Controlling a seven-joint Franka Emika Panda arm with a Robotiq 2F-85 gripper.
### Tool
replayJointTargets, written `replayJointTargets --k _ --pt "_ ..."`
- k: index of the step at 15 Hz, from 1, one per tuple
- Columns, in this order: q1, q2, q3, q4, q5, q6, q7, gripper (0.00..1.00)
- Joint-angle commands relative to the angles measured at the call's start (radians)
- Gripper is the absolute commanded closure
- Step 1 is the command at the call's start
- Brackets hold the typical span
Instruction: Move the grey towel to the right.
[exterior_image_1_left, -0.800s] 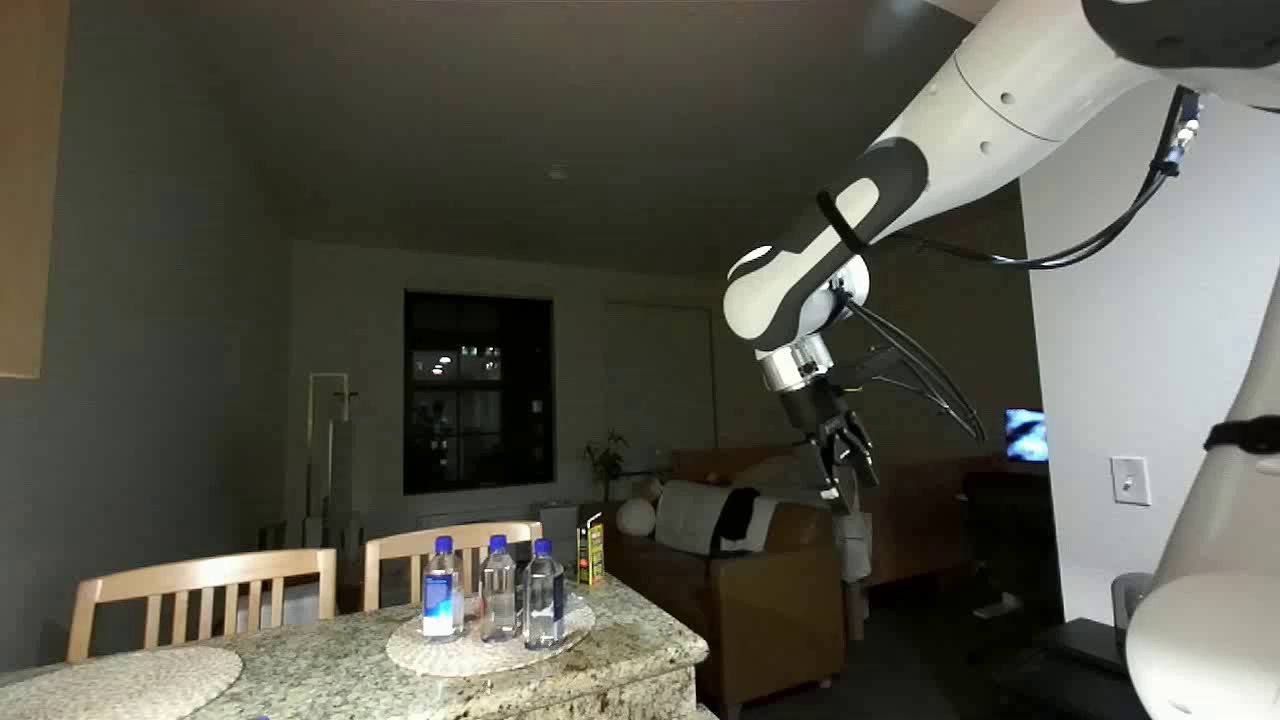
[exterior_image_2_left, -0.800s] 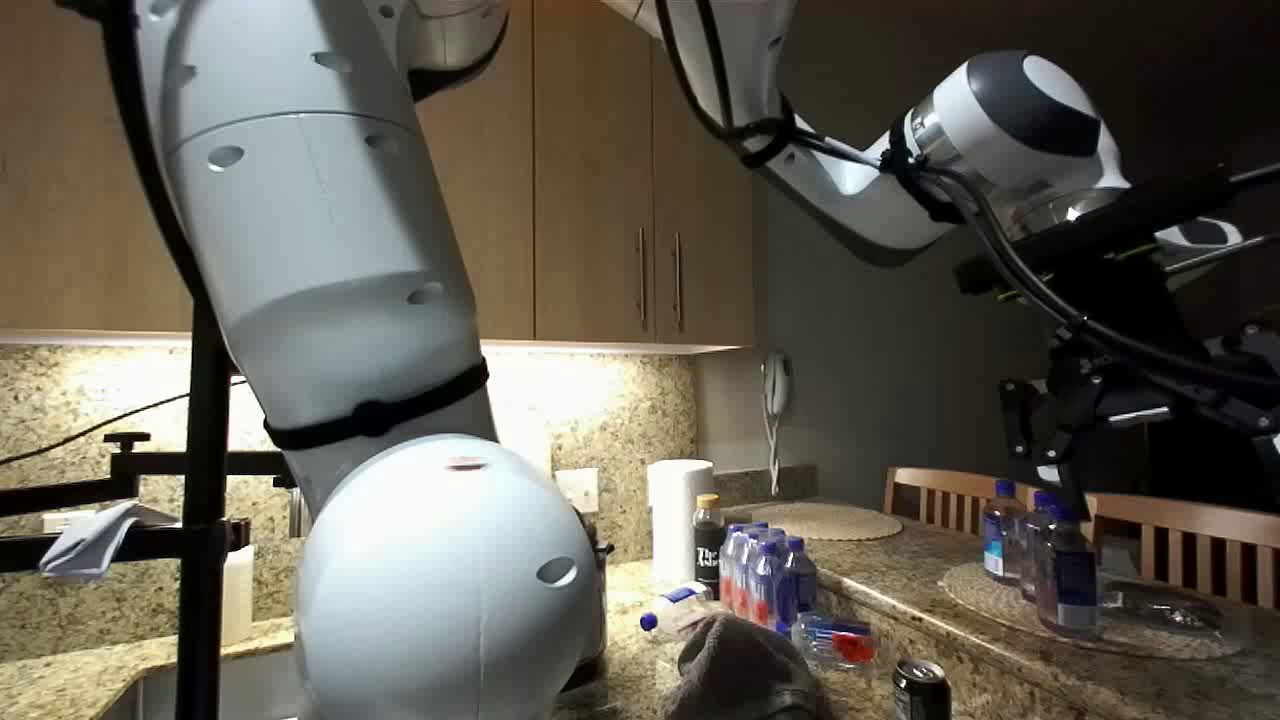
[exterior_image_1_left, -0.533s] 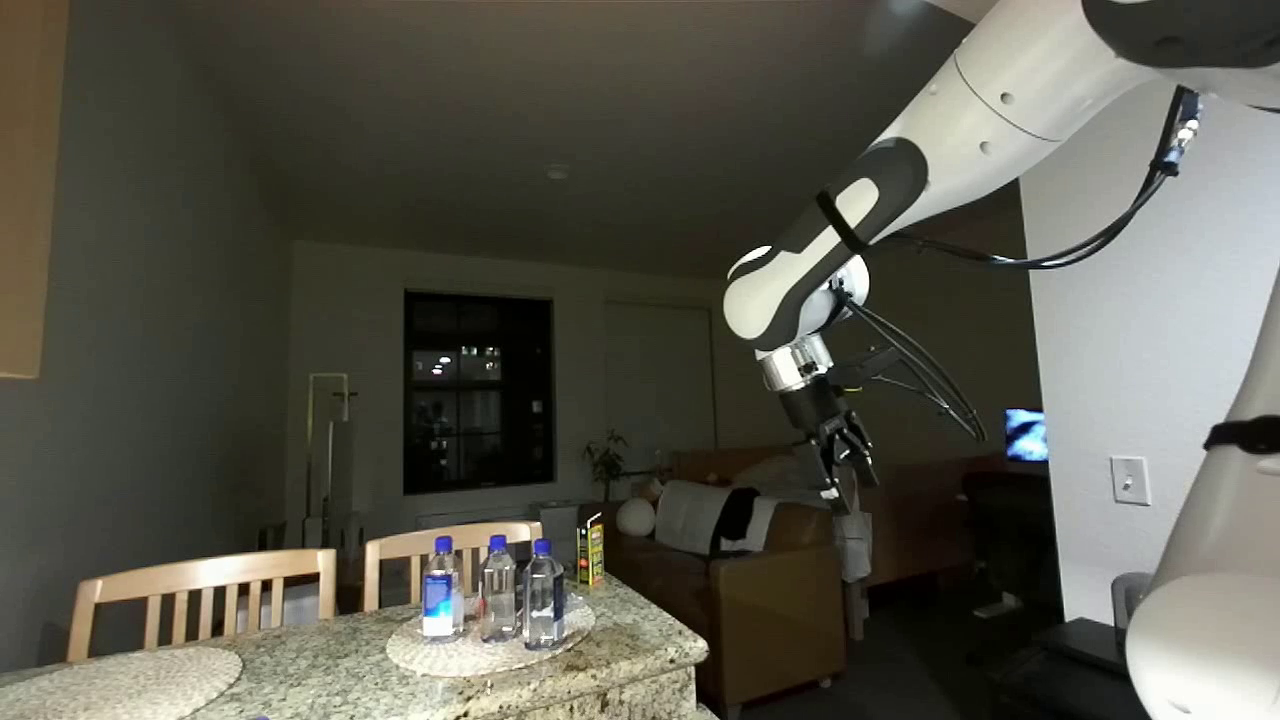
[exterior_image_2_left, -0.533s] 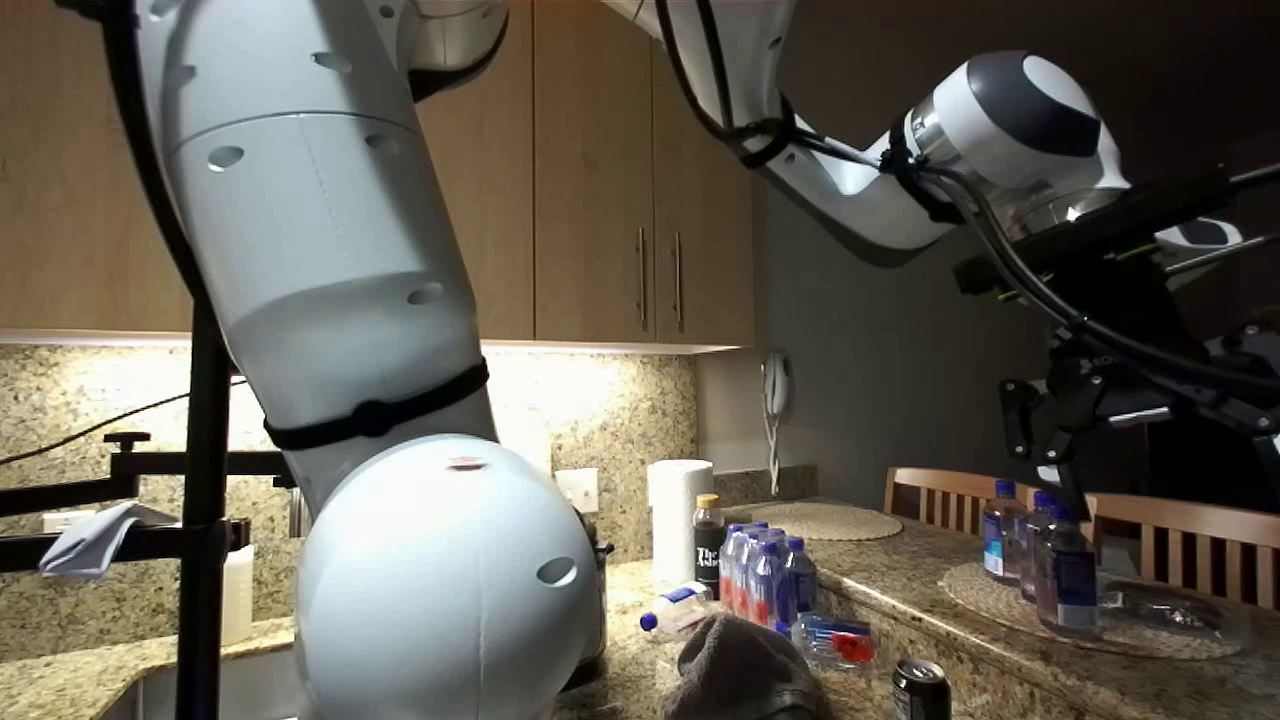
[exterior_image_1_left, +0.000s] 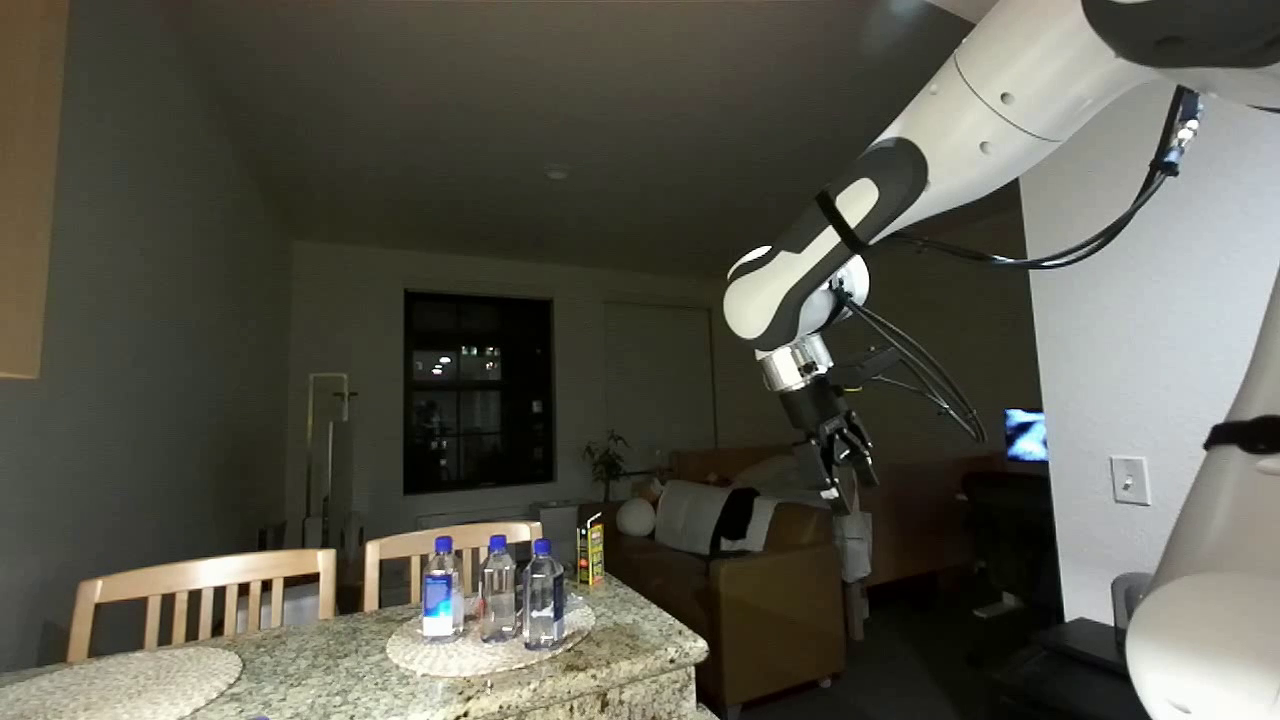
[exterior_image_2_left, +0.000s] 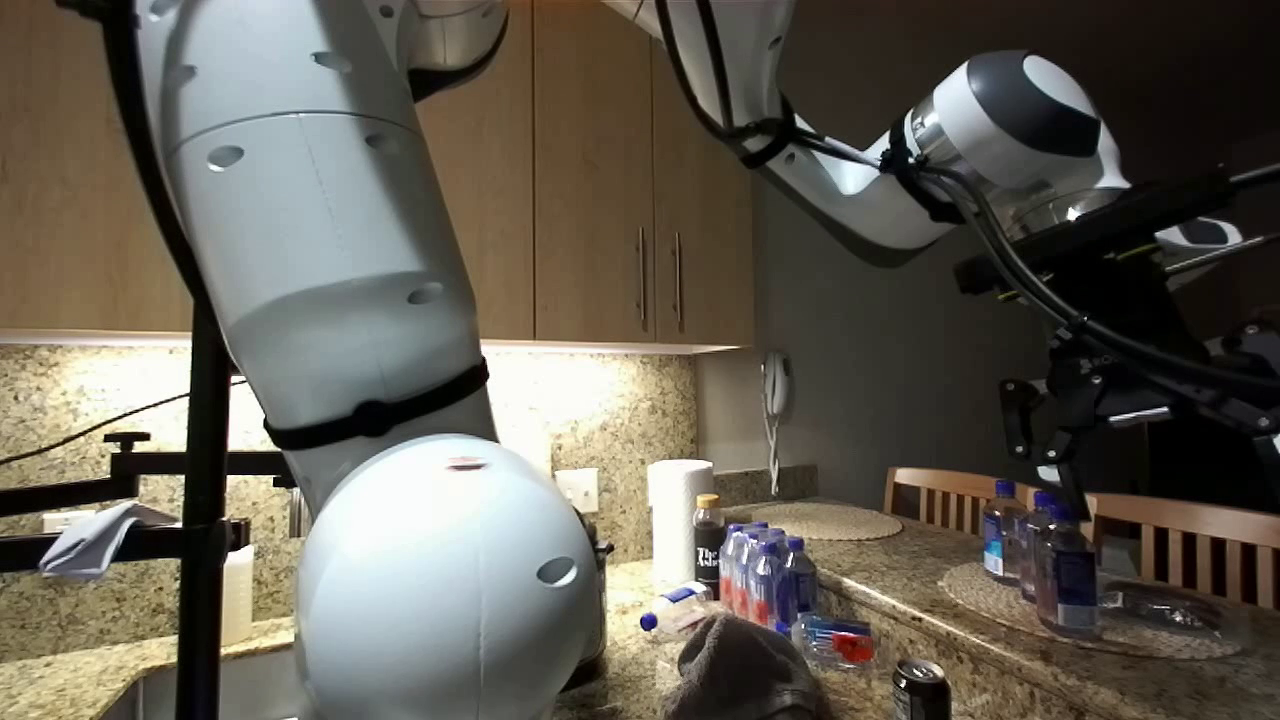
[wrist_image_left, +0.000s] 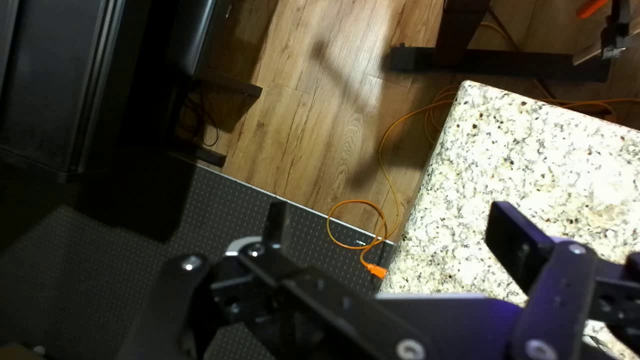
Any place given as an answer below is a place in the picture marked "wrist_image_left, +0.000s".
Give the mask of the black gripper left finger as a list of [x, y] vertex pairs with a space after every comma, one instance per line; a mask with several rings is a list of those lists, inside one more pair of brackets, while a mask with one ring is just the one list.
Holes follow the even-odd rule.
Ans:
[[169, 260], [117, 360], [204, 360], [217, 333], [243, 323], [282, 360], [428, 360], [428, 340], [316, 267], [293, 261], [293, 206], [274, 201], [264, 231], [229, 244], [220, 261]]

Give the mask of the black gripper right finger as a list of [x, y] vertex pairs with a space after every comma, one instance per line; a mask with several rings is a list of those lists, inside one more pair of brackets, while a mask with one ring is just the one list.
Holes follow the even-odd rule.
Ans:
[[486, 246], [528, 296], [513, 360], [604, 356], [582, 340], [588, 320], [640, 351], [640, 252], [623, 263], [604, 260], [582, 241], [552, 237], [510, 201], [490, 204]]

